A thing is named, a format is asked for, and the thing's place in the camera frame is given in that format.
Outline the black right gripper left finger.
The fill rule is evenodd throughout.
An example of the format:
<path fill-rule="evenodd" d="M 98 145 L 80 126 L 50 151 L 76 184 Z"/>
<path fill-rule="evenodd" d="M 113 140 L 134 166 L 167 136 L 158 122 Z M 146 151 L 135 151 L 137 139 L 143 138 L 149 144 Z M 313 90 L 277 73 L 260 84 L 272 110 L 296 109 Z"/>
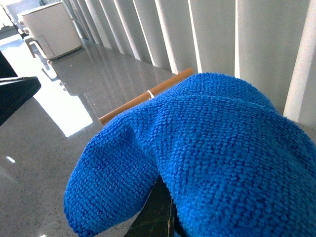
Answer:
<path fill-rule="evenodd" d="M 0 123 L 13 115 L 41 88 L 37 77 L 18 77 L 3 54 L 0 55 Z"/>

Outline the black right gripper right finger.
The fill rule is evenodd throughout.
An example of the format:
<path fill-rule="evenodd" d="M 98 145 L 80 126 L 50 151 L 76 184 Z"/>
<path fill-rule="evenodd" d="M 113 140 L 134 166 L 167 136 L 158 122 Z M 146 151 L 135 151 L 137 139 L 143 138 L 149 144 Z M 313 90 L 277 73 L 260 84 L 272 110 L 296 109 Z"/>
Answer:
<path fill-rule="evenodd" d="M 127 237 L 183 237 L 176 205 L 161 177 L 153 185 L 143 209 L 125 234 Z"/>

